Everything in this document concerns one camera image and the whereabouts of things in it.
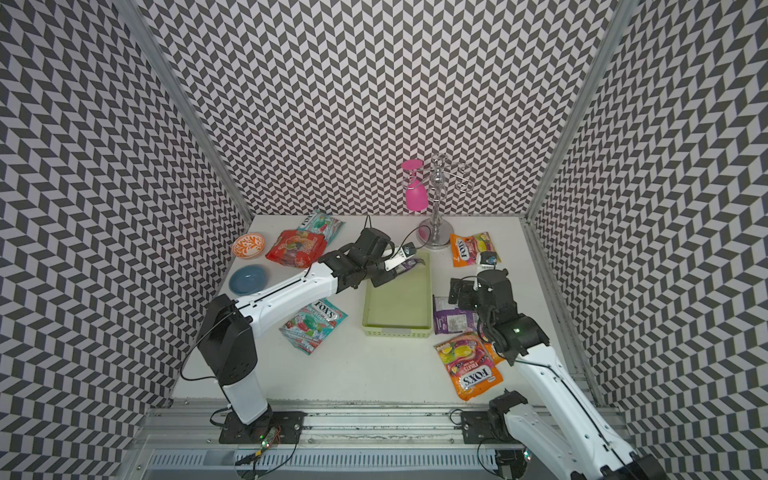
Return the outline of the purple candy bag back side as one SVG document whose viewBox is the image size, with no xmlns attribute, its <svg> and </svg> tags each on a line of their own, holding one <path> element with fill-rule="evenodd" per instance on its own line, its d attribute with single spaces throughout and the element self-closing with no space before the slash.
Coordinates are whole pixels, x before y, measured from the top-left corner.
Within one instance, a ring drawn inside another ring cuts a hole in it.
<svg viewBox="0 0 768 480">
<path fill-rule="evenodd" d="M 475 330 L 478 316 L 475 312 L 462 310 L 451 304 L 447 297 L 433 297 L 433 330 L 437 335 L 461 334 Z"/>
</svg>

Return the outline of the teal Fox's mint candy bag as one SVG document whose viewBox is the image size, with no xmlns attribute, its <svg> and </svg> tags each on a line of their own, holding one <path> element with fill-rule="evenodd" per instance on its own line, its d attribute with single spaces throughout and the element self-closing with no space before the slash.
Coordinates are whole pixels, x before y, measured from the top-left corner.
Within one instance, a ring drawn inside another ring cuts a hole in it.
<svg viewBox="0 0 768 480">
<path fill-rule="evenodd" d="M 347 317 L 322 299 L 301 308 L 279 331 L 294 348 L 311 355 Z"/>
</svg>

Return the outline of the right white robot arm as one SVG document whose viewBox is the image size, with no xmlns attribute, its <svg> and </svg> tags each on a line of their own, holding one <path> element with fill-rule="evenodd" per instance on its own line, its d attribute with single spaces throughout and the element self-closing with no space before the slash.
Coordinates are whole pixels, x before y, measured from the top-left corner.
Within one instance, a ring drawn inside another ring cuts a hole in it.
<svg viewBox="0 0 768 480">
<path fill-rule="evenodd" d="M 666 478 L 654 456 L 639 454 L 604 419 L 544 330 L 519 311 L 506 270 L 452 279 L 449 300 L 477 313 L 481 335 L 528 383 L 554 420 L 541 420 L 519 392 L 505 392 L 487 410 L 499 439 L 521 443 L 559 479 Z"/>
</svg>

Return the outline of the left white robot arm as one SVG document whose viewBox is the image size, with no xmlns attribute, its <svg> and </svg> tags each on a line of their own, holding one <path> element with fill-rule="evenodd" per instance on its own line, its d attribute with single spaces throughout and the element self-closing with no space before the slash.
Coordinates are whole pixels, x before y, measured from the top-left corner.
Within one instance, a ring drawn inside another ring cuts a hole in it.
<svg viewBox="0 0 768 480">
<path fill-rule="evenodd" d="M 355 242 L 323 254 L 285 281 L 237 299 L 225 294 L 214 298 L 196 348 L 239 422 L 251 426 L 270 416 L 256 372 L 256 340 L 263 333 L 302 307 L 356 288 L 367 279 L 375 287 L 393 280 L 397 268 L 416 254 L 414 243 L 396 246 L 387 234 L 366 227 Z"/>
</svg>

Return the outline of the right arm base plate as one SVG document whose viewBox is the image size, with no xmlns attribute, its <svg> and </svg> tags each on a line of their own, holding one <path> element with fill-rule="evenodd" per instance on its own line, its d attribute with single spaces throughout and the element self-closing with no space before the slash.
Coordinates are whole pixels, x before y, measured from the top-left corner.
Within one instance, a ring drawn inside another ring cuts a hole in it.
<svg viewBox="0 0 768 480">
<path fill-rule="evenodd" d="M 495 410 L 464 411 L 460 414 L 463 441 L 468 445 L 481 443 L 512 443 L 503 417 Z"/>
</svg>

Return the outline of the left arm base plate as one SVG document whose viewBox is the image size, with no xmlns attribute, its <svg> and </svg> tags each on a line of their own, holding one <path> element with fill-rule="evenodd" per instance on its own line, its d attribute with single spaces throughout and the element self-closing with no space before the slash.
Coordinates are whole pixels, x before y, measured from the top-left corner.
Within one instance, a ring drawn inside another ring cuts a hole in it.
<svg viewBox="0 0 768 480">
<path fill-rule="evenodd" d="M 265 442 L 270 433 L 279 444 L 298 443 L 304 428 L 303 411 L 277 411 L 268 409 L 251 424 L 244 424 L 234 413 L 229 413 L 221 428 L 219 443 L 231 445 L 257 445 Z"/>
</svg>

